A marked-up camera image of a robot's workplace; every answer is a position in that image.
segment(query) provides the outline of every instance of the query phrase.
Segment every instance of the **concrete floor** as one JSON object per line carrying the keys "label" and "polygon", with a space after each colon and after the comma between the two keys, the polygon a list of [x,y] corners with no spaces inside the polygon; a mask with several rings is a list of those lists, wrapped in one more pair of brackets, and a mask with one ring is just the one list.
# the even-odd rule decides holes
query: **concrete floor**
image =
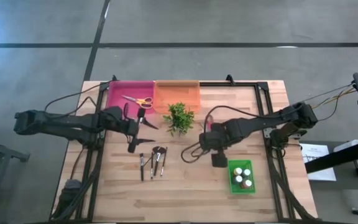
{"label": "concrete floor", "polygon": [[[0,43],[92,43],[103,3],[1,0]],[[358,42],[358,0],[113,0],[101,42]],[[16,135],[14,113],[42,110],[49,101],[80,90],[90,52],[0,49],[0,143],[31,153],[28,163],[12,161],[8,168],[0,223],[47,220],[67,141]],[[354,72],[358,48],[99,49],[90,79],[115,74],[122,80],[222,80],[231,74],[236,80],[284,80],[295,103],[350,83]],[[73,110],[77,101],[61,101],[51,111]],[[345,96],[336,114],[303,139],[358,139],[356,101],[356,94]],[[323,118],[333,107],[316,114]],[[346,212],[358,205],[357,194],[313,193],[320,218],[358,223]]]}

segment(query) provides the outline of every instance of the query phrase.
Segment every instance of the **leaves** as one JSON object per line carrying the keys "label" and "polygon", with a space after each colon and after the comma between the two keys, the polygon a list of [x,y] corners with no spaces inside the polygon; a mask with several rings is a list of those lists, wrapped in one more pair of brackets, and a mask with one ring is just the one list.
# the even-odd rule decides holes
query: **leaves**
{"label": "leaves", "polygon": [[172,125],[169,127],[168,131],[173,133],[179,131],[179,135],[186,134],[189,128],[192,127],[194,122],[194,112],[186,111],[186,105],[184,103],[177,103],[175,105],[169,105],[170,116],[163,116],[165,121],[172,122]]}

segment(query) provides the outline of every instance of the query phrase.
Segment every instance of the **green tray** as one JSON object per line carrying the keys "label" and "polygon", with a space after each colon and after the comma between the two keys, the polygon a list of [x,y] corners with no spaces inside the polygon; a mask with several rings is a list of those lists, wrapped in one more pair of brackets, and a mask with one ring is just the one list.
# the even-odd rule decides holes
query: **green tray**
{"label": "green tray", "polygon": [[[229,160],[229,183],[230,183],[230,191],[232,194],[254,194],[255,193],[255,181],[254,181],[254,171],[252,170],[252,163],[250,160]],[[252,185],[247,189],[242,189],[240,185],[233,184],[231,182],[234,174],[233,171],[235,168],[240,167],[242,170],[249,169],[251,170],[251,175],[249,176],[249,180],[252,181]]]}

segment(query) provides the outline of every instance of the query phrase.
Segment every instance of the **wooden tabletop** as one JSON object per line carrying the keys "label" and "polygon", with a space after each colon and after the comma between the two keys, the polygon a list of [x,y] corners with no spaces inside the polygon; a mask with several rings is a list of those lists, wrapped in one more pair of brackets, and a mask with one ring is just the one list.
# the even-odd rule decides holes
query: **wooden tabletop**
{"label": "wooden tabletop", "polygon": [[[281,80],[266,82],[270,88],[273,110],[277,111],[288,106],[284,82]],[[84,82],[83,90],[99,83]],[[98,88],[95,88],[93,91],[82,94],[79,102],[82,102],[87,96],[96,100],[97,94]],[[200,95],[201,111],[195,116],[194,129],[185,136],[171,137],[170,133],[166,132],[168,123],[163,121],[160,114],[147,115],[148,121],[157,126],[159,130],[141,126],[138,138],[154,139],[155,142],[143,143],[136,148],[134,154],[130,154],[127,152],[127,139],[124,135],[107,132],[94,222],[277,221],[261,131],[252,133],[248,138],[225,151],[228,159],[252,161],[255,194],[230,194],[227,168],[212,167],[209,154],[192,164],[181,160],[181,151],[190,144],[198,142],[198,135],[202,132],[200,123],[212,107],[230,105],[246,112],[258,114],[255,91],[250,87],[201,87]],[[94,106],[91,103],[85,103],[78,110],[77,115],[93,112]],[[214,111],[212,115],[217,122],[230,118],[251,118],[224,108]],[[144,153],[145,158],[148,159],[154,146],[168,147],[163,177],[158,175],[154,180],[150,180],[150,163],[148,163],[145,167],[145,181],[141,182],[139,153]],[[78,142],[71,141],[69,143],[57,198],[64,183],[70,178],[72,167],[80,151],[81,145]],[[78,163],[75,179],[81,180],[85,154],[86,150]],[[287,147],[284,160],[291,191],[307,211],[317,217],[299,147]],[[282,192],[280,192],[280,198],[285,210],[285,197]],[[88,209],[88,200],[89,195],[85,198],[84,211]]]}

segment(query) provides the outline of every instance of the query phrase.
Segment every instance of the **scissors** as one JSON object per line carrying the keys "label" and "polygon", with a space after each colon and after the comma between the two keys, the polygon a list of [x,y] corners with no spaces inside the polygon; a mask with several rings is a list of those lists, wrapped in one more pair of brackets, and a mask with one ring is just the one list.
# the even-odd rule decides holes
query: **scissors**
{"label": "scissors", "polygon": [[146,97],[144,99],[135,99],[133,97],[129,97],[129,96],[122,96],[127,100],[131,100],[135,103],[137,103],[141,108],[143,109],[151,109],[153,107],[153,98],[151,97]]}

